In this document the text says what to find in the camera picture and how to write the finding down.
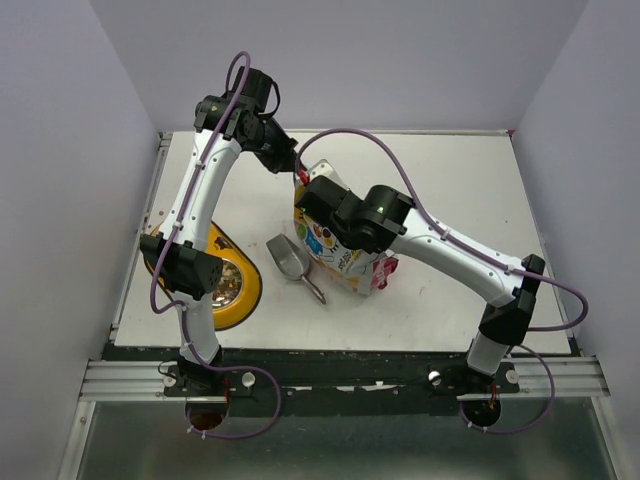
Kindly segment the metal food scoop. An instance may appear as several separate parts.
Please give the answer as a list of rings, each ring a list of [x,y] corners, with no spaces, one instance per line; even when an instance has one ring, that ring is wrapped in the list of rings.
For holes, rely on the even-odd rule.
[[[323,305],[327,303],[324,293],[311,281],[309,255],[285,234],[278,234],[266,242],[271,257],[283,274],[291,281],[300,281]]]

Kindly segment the pet food bag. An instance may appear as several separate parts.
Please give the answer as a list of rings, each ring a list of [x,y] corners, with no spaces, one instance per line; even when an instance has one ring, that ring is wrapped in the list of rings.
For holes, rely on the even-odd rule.
[[[294,229],[311,259],[346,289],[363,296],[383,290],[399,259],[390,251],[367,253],[345,247],[324,224],[294,207]]]

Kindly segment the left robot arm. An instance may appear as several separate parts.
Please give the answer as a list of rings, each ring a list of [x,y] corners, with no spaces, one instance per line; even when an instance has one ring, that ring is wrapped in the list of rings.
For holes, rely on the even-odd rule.
[[[223,262],[207,251],[213,214],[228,174],[244,152],[254,154],[272,173],[294,170],[297,142],[267,108],[277,83],[266,73],[242,67],[227,77],[220,96],[198,103],[191,157],[173,206],[156,234],[144,234],[140,251],[153,271],[153,285],[170,292],[178,312],[180,356],[193,365],[187,382],[201,395],[214,393],[222,380],[215,364],[221,350],[213,323],[211,295]]]

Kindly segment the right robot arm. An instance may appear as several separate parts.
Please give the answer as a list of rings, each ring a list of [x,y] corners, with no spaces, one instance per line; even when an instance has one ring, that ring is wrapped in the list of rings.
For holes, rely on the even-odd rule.
[[[353,262],[346,251],[363,257],[393,252],[440,271],[485,300],[459,371],[471,391],[493,384],[502,358],[522,343],[529,328],[544,260],[535,254],[504,255],[439,223],[429,224],[412,198],[391,187],[376,185],[359,198],[326,161],[312,166],[306,178],[295,206],[311,223],[312,252],[329,249],[323,258],[327,266],[346,272]]]

